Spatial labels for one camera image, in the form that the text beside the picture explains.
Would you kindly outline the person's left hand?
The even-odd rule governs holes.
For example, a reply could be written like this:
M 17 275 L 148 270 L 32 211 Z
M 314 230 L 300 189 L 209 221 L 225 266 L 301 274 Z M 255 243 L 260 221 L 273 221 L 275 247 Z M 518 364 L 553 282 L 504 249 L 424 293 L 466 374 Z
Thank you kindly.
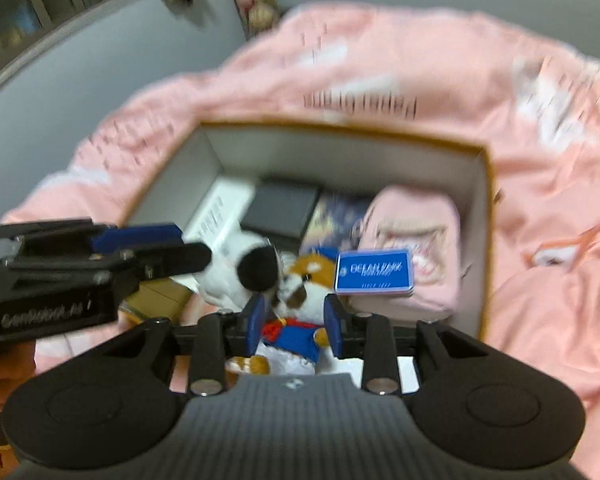
M 0 412 L 10 395 L 34 376 L 35 342 L 12 344 L 0 351 Z

